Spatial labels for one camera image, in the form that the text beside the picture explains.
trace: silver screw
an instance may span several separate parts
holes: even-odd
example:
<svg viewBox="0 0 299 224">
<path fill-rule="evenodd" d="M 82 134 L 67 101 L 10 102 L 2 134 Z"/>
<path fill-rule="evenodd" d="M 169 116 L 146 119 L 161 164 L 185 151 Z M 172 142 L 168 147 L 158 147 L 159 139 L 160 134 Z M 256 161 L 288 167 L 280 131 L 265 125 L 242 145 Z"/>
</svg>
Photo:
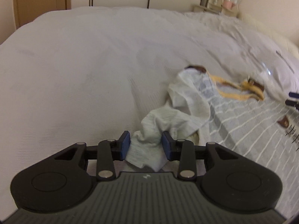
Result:
<svg viewBox="0 0 299 224">
<path fill-rule="evenodd" d="M 109 170 L 102 170 L 98 173 L 101 178 L 110 178 L 113 176 L 113 172 Z"/>
<path fill-rule="evenodd" d="M 191 170 L 183 170 L 180 172 L 180 175 L 184 178 L 192 178 L 195 175 L 195 173 Z"/>
</svg>

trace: black circular motor housing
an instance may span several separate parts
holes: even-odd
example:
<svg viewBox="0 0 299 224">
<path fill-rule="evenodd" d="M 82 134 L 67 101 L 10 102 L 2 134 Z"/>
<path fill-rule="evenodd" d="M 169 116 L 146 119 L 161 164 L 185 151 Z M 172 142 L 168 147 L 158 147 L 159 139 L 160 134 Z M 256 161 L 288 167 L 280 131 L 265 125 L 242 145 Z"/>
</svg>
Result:
<svg viewBox="0 0 299 224">
<path fill-rule="evenodd" d="M 73 161 L 44 160 L 18 173 L 10 191 L 19 208 L 55 212 L 76 205 L 91 188 L 91 177 Z"/>
<path fill-rule="evenodd" d="M 212 202 L 241 213 L 274 208 L 282 192 L 280 178 L 244 157 L 219 160 L 201 179 L 200 187 Z"/>
</svg>

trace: brown patch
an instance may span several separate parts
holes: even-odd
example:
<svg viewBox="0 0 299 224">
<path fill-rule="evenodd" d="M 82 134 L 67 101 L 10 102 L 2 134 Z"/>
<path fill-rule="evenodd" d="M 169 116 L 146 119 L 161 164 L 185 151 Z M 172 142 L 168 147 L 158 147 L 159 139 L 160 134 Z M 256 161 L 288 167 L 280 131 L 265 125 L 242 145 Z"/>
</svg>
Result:
<svg viewBox="0 0 299 224">
<path fill-rule="evenodd" d="M 248 79 L 249 84 L 258 87 L 259 89 L 261 89 L 262 91 L 265 90 L 265 87 L 259 83 L 257 83 L 255 80 L 253 80 L 252 78 Z"/>
<path fill-rule="evenodd" d="M 207 72 L 206 68 L 204 68 L 203 66 L 188 66 L 185 69 L 188 69 L 188 68 L 194 68 L 194 69 L 198 70 L 201 73 L 206 73 Z"/>
<path fill-rule="evenodd" d="M 289 127 L 289 124 L 290 124 L 289 119 L 286 115 L 284 116 L 284 118 L 282 120 L 277 121 L 277 123 L 286 129 Z"/>
</svg>

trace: white bed sheet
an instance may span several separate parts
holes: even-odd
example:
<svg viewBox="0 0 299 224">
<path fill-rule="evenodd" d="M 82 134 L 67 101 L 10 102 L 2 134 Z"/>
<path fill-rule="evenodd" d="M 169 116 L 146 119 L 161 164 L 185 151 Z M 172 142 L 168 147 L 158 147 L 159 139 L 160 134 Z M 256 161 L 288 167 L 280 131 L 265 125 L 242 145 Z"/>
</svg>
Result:
<svg viewBox="0 0 299 224">
<path fill-rule="evenodd" d="M 0 46 L 0 220 L 22 169 L 75 143 L 141 128 L 189 64 L 226 79 L 263 67 L 243 44 L 165 10 L 83 7 L 42 15 Z"/>
</svg>

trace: door frame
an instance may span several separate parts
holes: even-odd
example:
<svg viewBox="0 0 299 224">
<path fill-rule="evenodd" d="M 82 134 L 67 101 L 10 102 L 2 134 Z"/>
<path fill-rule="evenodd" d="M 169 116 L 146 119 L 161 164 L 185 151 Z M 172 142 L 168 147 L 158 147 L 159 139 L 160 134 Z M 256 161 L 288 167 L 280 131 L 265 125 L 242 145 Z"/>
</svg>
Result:
<svg viewBox="0 0 299 224">
<path fill-rule="evenodd" d="M 65 0 L 66 9 L 71 9 L 71 0 Z M 17 0 L 13 0 L 13 14 L 14 14 L 14 21 L 15 21 L 15 27 L 18 29 L 20 27 L 20 21 L 18 16 L 18 4 Z"/>
</svg>

